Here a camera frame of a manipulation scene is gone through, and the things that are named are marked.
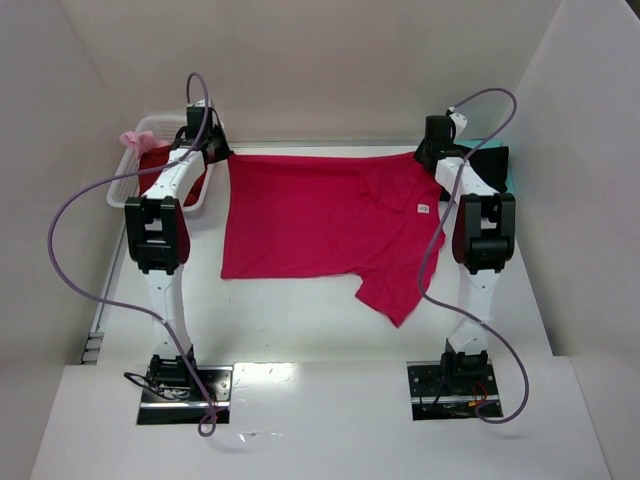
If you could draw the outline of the magenta t shirt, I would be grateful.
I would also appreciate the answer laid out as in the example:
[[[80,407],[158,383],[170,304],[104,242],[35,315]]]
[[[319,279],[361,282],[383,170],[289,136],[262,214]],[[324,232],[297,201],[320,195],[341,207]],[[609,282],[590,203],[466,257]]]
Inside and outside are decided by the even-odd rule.
[[[445,237],[442,192],[412,153],[239,155],[228,161],[224,280],[356,275],[356,298],[401,326]]]

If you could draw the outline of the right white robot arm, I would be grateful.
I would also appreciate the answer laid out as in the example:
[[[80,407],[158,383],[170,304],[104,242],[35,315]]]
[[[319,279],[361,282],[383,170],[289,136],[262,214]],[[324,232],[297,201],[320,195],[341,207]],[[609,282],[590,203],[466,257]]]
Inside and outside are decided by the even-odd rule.
[[[451,239],[460,267],[457,309],[461,319],[446,340],[441,376],[450,394],[469,390],[487,375],[487,331],[493,292],[515,249],[515,199],[483,180],[455,145],[467,119],[449,111],[429,115],[415,160],[457,206]]]

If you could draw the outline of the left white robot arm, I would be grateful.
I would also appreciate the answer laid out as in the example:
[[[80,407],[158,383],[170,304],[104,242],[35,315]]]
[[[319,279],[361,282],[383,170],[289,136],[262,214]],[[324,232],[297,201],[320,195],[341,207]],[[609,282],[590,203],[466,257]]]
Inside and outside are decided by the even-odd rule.
[[[142,384],[166,400],[186,400],[198,391],[182,292],[191,249],[184,205],[208,166],[230,153],[213,102],[190,104],[167,166],[145,192],[125,202],[129,254],[149,290],[157,342]]]

